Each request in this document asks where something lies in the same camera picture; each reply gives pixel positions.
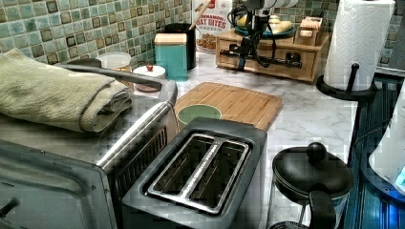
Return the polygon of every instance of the wooden lid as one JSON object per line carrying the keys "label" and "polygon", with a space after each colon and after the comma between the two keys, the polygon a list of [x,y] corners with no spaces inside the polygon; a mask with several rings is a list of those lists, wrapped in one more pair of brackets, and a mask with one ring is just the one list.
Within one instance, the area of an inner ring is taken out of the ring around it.
{"label": "wooden lid", "polygon": [[185,33],[158,33],[155,45],[184,45],[187,42]]}

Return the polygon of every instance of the toaster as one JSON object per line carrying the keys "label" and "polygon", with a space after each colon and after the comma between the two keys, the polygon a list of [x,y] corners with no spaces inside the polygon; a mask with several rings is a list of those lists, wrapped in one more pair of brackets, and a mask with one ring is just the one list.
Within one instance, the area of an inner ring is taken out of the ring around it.
{"label": "toaster", "polygon": [[121,199],[177,134],[174,81],[80,65],[160,89],[101,133],[77,133],[0,114],[0,228],[114,229]]}

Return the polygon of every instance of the wooden cutting board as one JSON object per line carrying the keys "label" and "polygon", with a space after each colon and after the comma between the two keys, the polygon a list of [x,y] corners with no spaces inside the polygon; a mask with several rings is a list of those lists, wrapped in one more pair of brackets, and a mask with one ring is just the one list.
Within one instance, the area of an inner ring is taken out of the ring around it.
{"label": "wooden cutting board", "polygon": [[254,125],[267,131],[282,107],[280,97],[217,83],[202,83],[178,99],[175,112],[205,104],[219,109],[222,119]]}

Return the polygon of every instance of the oat bites box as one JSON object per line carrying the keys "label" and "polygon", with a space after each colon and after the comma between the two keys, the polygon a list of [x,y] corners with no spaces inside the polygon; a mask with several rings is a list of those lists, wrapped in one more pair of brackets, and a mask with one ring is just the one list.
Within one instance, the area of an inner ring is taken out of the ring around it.
{"label": "oat bites box", "polygon": [[[195,21],[201,6],[206,0],[193,0],[193,18]],[[215,53],[216,36],[231,29],[227,15],[232,10],[232,0],[211,0],[208,8],[197,22],[197,50]]]}

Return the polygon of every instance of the green towel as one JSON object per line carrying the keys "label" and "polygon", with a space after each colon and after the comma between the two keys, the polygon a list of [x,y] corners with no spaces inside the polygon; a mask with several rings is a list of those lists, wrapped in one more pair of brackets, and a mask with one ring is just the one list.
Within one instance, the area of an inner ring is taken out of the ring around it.
{"label": "green towel", "polygon": [[0,113],[77,132],[100,132],[131,106],[114,78],[46,65],[14,49],[0,54]]}

